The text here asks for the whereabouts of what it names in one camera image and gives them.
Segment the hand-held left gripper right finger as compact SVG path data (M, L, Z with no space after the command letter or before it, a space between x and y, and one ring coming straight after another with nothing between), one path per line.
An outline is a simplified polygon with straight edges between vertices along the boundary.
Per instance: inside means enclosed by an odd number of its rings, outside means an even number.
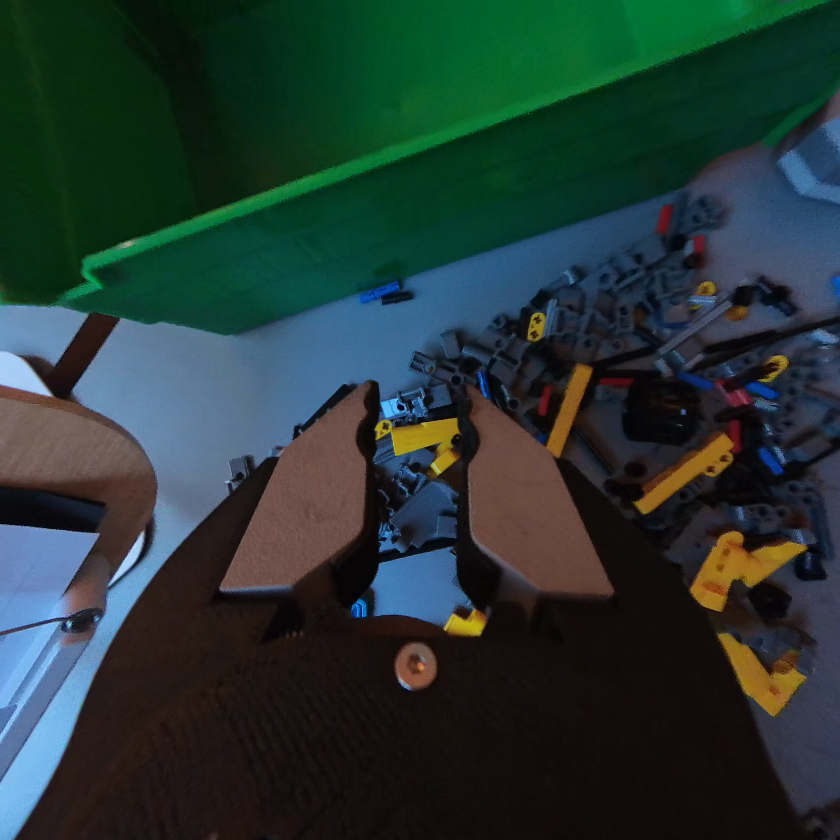
M558 461L474 386L458 403L463 487L455 547L458 584L490 613L532 614L544 602L599 602L614 587Z

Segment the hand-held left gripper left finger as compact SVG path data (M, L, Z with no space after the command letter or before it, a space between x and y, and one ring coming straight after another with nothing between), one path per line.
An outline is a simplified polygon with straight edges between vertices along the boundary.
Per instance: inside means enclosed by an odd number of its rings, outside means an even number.
M341 600L367 589L378 565L379 396L363 381L282 449L221 593L291 593L317 571L332 573Z

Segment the yellow brick beam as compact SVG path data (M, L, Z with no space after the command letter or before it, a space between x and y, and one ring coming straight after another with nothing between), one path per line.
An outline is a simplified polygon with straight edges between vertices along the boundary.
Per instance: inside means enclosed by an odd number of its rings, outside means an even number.
M592 366L578 363L574 366L570 374L570 378L563 392L563 399L559 411L554 418L552 428L545 443L546 449L554 459L559 459L562 456L593 373L594 369Z
M715 478L734 460L734 441L724 433L711 435L706 443L689 451L642 487L643 495L633 502L647 515L698 478Z

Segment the pile of grey brick parts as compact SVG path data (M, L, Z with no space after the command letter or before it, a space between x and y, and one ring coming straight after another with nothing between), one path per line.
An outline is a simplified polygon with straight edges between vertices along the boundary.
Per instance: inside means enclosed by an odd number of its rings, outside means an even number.
M381 400L377 382L380 413L376 423L388 419L396 426L404 426L448 417L458 419L459 401L466 386L471 385L545 447L576 364L588 364L594 369L582 408L592 387L608 379L610 370L617 364L655 354L656 371L616 372L628 381L623 434L636 442L681 447L682 458L704 445L711 435L724 433L734 441L733 463L737 462L738 445L729 432L716 430L699 439L700 431L708 426L702 413L708 398L701 396L700 391L707 389L719 401L727 400L728 404L722 408L726 421L729 425L738 424L747 433L747 424L755 414L750 401L758 395L750 389L758 386L762 378L780 374L782 367L771 360L756 360L737 374L719 375L715 380L697 377L688 370L667 378L669 356L678 354L683 344L720 315L745 308L752 296L761 298L767 305L786 302L786 289L766 277L756 277L752 284L741 286L727 296L706 297L712 306L704 313L697 312L693 319L658 323L660 328L674 333L667 341L644 326L650 316L663 315L666 304L681 306L693 301L688 293L695 286L691 272L701 257L699 244L718 220L718 207L704 196L687 206L683 202L672 203L660 214L656 233L607 260L587 276L568 270L561 280L540 289L521 311L520 318L501 314L477 341L459 343L456 332L443 334L440 339L443 357L423 353L413 356L410 367L417 375L427 378L424 386ZM342 385L320 413L296 428L295 438L359 384ZM434 458L432 449L380 462L375 439L374 443L379 519L376 572L382 559L383 542L390 543L394 552L422 548L426 542L445 542L455 551L458 503L463 487L460 441L460 460L439 478L429 478L426 474ZM651 512L639 513L634 501L643 495L642 487L651 479L641 484L621 480L616 483L619 492L631 491L628 499L641 517ZM698 478L687 487L711 479ZM657 509L667 506L683 489ZM362 596L341 600L329 571L312 573L286 594L225 595L219 588L218 592L226 598L283 598L296 605L303 585L326 580L331 581L336 598L345 607Z

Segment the grey desk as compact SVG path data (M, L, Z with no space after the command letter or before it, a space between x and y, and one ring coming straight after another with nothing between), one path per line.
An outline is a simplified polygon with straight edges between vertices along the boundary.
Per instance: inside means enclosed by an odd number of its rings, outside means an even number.
M710 237L710 274L738 283L763 274L790 287L804 320L833 314L838 206L799 196L761 143L709 164L691 184L716 196L728 221ZM664 196L430 270L406 282L394 307L355 297L220 337L169 324L121 322L83 375L77 399L127 429L155 469L156 532L146 557L115 584L92 642L2 781L2 838L16 838L49 784L89 686L144 589L182 541L227 497L228 461L266 457L341 384L373 379L391 395L416 377L412 353L431 354L450 329L483 330L572 265L593 265L655 224ZM2 350L55 362L82 316L52 308L2 310ZM823 582L788 585L815 637L815 673L775 719L754 714L794 808L838 800L838 563ZM455 559L436 551L385 563L374 614L443 624L463 595Z

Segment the small yellow brick piece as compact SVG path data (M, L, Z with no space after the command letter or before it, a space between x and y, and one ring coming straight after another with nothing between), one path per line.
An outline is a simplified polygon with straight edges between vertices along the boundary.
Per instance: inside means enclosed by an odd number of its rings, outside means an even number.
M455 417L404 426L383 419L374 427L374 438L380 462L432 449L434 458L426 473L429 478L441 477L460 460L460 427Z

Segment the yellow pointed brick piece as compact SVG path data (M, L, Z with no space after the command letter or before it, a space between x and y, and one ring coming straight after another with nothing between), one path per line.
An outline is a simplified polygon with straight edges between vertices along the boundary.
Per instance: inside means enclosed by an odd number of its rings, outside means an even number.
M728 603L733 582L751 589L807 550L806 544L781 540L748 551L741 532L724 532L708 552L689 593L701 606L719 613Z

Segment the wooden document stand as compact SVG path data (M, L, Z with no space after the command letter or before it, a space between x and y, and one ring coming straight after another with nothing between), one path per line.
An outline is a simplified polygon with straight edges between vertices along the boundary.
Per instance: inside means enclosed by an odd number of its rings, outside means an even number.
M59 625L56 656L14 720L2 754L5 776L105 615L110 584L143 555L153 528L157 483L134 437L79 404L74 389L118 320L86 317L54 366L40 374L2 352L1 526L95 532L98 540L65 593L76 611Z

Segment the small blue black pin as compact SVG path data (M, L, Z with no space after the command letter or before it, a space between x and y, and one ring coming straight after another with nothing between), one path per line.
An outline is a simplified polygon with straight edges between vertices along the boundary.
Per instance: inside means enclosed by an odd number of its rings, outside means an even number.
M362 305L379 302L382 306L395 306L412 301L415 294L412 290L403 287L402 279L395 278L378 287L359 293L357 298Z

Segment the printed instruction sheet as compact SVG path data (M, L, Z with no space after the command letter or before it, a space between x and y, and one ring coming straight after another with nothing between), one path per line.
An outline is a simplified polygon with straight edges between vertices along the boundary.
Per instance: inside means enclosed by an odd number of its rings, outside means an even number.
M76 611L65 593L97 540L95 532L1 526L2 754L44 661L56 656L60 624Z

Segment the green plastic bin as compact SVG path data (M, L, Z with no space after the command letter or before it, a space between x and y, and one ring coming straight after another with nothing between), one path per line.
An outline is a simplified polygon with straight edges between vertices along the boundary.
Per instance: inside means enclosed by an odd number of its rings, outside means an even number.
M683 186L838 2L2 2L2 304L237 334Z

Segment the grey brick hub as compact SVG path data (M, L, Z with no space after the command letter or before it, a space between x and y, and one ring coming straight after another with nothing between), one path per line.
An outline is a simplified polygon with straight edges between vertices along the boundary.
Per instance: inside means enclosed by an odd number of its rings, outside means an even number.
M839 118L807 134L777 165L799 196L838 205Z

